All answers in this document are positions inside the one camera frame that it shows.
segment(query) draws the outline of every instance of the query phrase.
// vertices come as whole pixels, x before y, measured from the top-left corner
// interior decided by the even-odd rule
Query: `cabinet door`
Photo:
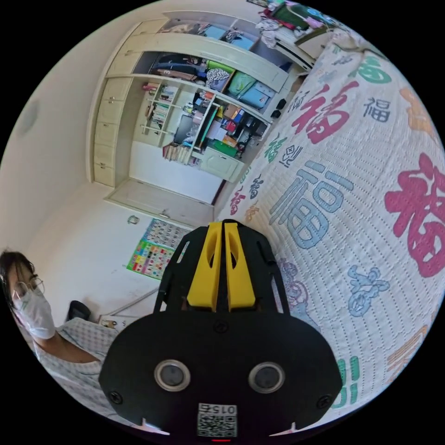
[[[107,145],[115,147],[117,141],[118,126],[114,124],[107,124],[105,122],[96,123],[96,133],[94,142],[100,145]]]
[[[114,187],[114,169],[94,164],[94,180],[101,184]]]
[[[155,34],[157,33],[169,19],[154,19],[142,22],[133,32],[132,36],[139,36],[140,34]]]
[[[102,101],[97,113],[97,121],[107,124],[119,124],[125,102]]]
[[[124,101],[130,89],[132,79],[129,77],[108,79],[102,94],[103,100]]]
[[[238,165],[239,161],[236,159],[233,159],[217,150],[206,148],[200,168],[205,172],[229,181]]]
[[[127,76],[132,74],[140,58],[140,53],[118,54],[108,70],[107,76]]]
[[[94,144],[94,163],[103,167],[114,167],[114,150],[107,145]]]
[[[303,43],[298,42],[298,47],[305,53],[309,54],[312,58],[318,59],[318,57],[328,44],[330,37],[331,34],[325,32],[324,34],[320,34],[311,39],[307,39]]]
[[[262,57],[226,42],[191,34],[161,33],[127,39],[126,51],[177,52],[221,62],[280,91],[288,73]]]

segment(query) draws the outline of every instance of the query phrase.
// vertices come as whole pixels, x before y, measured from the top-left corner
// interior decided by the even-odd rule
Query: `sticker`
[[[200,437],[236,437],[236,405],[198,405],[197,434]]]

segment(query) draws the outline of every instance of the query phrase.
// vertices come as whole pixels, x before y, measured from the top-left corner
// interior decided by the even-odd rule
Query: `face mask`
[[[22,298],[15,300],[14,306],[20,321],[32,337],[47,340],[55,335],[51,306],[38,289],[28,291]]]

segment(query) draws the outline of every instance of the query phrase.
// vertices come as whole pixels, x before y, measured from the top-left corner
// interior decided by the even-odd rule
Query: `woman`
[[[43,281],[35,273],[34,265],[20,252],[4,251],[0,255],[0,278],[11,312],[32,337],[37,359],[68,394],[108,419],[160,432],[120,417],[99,385],[103,360],[117,335],[114,329],[80,318],[56,328],[50,304],[44,297]]]

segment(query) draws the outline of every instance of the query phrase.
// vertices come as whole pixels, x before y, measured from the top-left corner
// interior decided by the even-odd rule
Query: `bag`
[[[256,82],[252,76],[248,74],[237,72],[233,76],[232,82],[229,85],[229,93],[237,99],[246,93]]]

